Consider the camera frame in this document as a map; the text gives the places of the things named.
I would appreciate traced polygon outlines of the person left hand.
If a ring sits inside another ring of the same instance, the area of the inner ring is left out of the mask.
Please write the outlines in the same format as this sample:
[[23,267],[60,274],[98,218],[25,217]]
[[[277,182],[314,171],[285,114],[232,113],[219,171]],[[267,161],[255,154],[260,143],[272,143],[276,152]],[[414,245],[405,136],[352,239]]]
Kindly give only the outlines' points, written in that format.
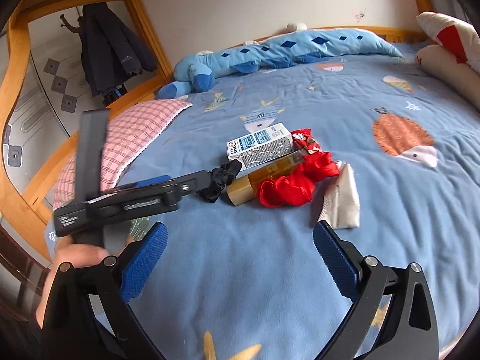
[[109,252],[101,247],[91,244],[74,244],[70,236],[58,238],[55,245],[55,256],[46,277],[40,303],[36,309],[35,317],[40,328],[46,313],[50,290],[55,280],[56,272],[62,263],[70,263],[75,268],[91,267],[103,261]]

